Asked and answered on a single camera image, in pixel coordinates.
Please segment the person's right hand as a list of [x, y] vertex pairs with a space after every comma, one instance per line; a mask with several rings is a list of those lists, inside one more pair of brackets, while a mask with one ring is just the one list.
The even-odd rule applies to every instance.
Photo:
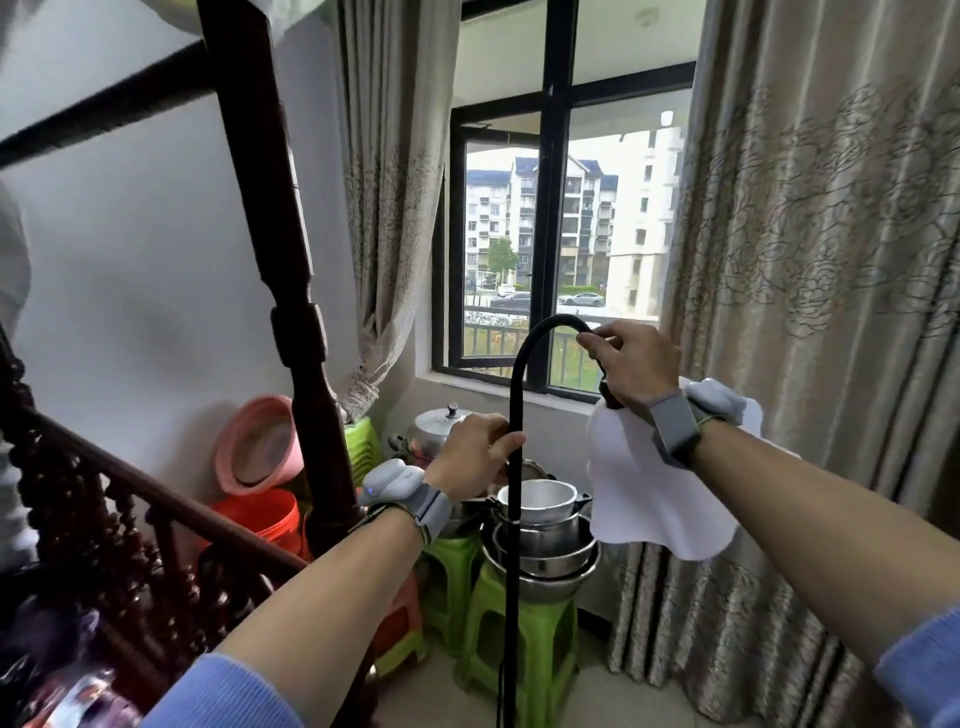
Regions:
[[646, 405], [680, 389], [678, 346], [653, 325], [637, 320], [617, 319], [585, 334], [621, 338], [619, 361], [601, 368], [606, 383], [604, 398], [653, 424]]

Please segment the metal pot lid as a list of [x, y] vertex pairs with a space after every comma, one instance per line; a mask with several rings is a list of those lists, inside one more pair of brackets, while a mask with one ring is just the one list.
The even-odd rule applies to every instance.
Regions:
[[[520, 469], [521, 481], [528, 480], [557, 480], [557, 477], [554, 474], [551, 474], [546, 471], [539, 463], [532, 459], [524, 459], [521, 464]], [[507, 487], [509, 485], [509, 461], [505, 461], [503, 466], [499, 468], [494, 480], [491, 485], [488, 486], [486, 492], [488, 495], [495, 495], [499, 489]]]

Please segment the red plastic bucket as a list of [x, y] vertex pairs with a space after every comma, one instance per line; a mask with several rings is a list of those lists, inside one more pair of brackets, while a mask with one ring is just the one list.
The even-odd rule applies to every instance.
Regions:
[[245, 528], [284, 552], [301, 556], [302, 518], [293, 492], [272, 488], [248, 495], [230, 495], [210, 505], [218, 515]]

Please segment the white cloth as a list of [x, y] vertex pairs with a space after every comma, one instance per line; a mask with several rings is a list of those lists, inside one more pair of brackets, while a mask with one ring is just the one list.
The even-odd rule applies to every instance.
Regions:
[[665, 547], [680, 560], [726, 551], [738, 522], [689, 469], [665, 461], [653, 425], [600, 399], [586, 425], [591, 532], [608, 544]]

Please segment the light blue sleeve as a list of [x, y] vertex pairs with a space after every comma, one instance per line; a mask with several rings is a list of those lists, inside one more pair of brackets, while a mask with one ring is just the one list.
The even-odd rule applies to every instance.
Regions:
[[960, 605], [901, 637], [873, 674], [920, 728], [960, 728]]
[[139, 728], [306, 728], [260, 675], [219, 653], [198, 658]]

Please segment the stacked green plastic stools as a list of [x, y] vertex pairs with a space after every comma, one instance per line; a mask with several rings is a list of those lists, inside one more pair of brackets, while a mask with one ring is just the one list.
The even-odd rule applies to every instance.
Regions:
[[384, 462], [378, 433], [369, 416], [343, 428], [343, 438], [354, 488], [360, 488], [367, 474]]

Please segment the person's left hand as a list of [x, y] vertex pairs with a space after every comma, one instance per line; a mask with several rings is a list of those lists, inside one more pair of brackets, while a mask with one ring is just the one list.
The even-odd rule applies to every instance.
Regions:
[[425, 481], [443, 491], [453, 505], [484, 497], [499, 471], [488, 467], [489, 435], [494, 431], [511, 431], [508, 419], [472, 413], [457, 422], [426, 468]]

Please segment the apartment buildings outside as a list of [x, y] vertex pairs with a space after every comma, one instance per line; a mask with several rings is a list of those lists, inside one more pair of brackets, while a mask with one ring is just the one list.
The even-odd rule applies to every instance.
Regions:
[[[558, 311], [657, 321], [679, 206], [681, 127], [572, 143], [560, 204]], [[465, 156], [462, 271], [466, 302], [530, 310], [539, 164], [536, 150], [472, 144]], [[604, 307], [558, 305], [592, 291]]]

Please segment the white left wrist tracker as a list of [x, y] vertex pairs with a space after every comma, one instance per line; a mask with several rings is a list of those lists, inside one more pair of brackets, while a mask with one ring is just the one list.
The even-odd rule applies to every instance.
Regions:
[[453, 511], [449, 497], [426, 482], [425, 470], [401, 459], [387, 460], [370, 470], [356, 494], [357, 504], [365, 510], [361, 526], [389, 508], [398, 508], [414, 520], [426, 546], [441, 537]]

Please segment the large stainless steel basin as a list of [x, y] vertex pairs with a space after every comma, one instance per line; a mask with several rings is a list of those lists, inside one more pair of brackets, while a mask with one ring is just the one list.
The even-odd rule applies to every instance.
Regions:
[[522, 572], [519, 577], [519, 600], [528, 604], [553, 604], [573, 599], [593, 578], [602, 558], [602, 544], [594, 542], [585, 565], [563, 577], [538, 577]]

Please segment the black window frame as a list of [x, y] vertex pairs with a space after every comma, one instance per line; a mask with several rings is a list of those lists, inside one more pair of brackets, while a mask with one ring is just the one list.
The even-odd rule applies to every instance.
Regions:
[[[462, 0], [440, 196], [445, 220], [438, 224], [433, 255], [434, 371], [506, 385], [529, 331], [547, 317], [573, 314], [591, 326], [619, 319], [595, 309], [556, 307], [561, 203], [567, 162], [574, 156], [571, 146], [576, 140], [682, 128], [676, 229], [709, 2]], [[464, 188], [466, 155], [473, 144], [535, 150], [534, 265], [526, 315], [467, 303]]]

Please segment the pink plastic basin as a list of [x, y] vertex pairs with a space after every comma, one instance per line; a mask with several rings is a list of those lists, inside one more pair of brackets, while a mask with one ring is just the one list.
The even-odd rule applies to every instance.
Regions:
[[260, 394], [227, 422], [213, 456], [214, 474], [228, 496], [246, 497], [280, 487], [305, 469], [293, 414], [285, 394]]

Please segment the clear plastic bag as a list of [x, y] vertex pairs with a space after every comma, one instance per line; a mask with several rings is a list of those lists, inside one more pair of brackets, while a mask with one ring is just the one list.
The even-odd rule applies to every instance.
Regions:
[[0, 728], [140, 728], [97, 646], [101, 616], [25, 599], [0, 626]]

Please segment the black curved walking cane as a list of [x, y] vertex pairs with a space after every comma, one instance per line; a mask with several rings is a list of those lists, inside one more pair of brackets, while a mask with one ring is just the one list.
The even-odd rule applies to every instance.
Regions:
[[[527, 366], [530, 358], [544, 339], [550, 339], [556, 329], [569, 328], [577, 334], [594, 333], [595, 330], [573, 314], [554, 314], [535, 324], [520, 345], [512, 364], [510, 379], [509, 431], [523, 429], [523, 393]], [[518, 658], [520, 639], [520, 590], [521, 590], [521, 484], [522, 450], [515, 450], [508, 460], [508, 516], [507, 550], [505, 556], [505, 634], [503, 657], [498, 671], [497, 728], [515, 728], [517, 718]]]

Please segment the aluminium pot with lid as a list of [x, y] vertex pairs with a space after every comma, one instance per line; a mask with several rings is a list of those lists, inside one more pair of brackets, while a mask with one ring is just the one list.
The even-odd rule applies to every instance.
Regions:
[[453, 427], [473, 412], [450, 402], [417, 415], [402, 434], [387, 438], [393, 457], [423, 470], [440, 454]]

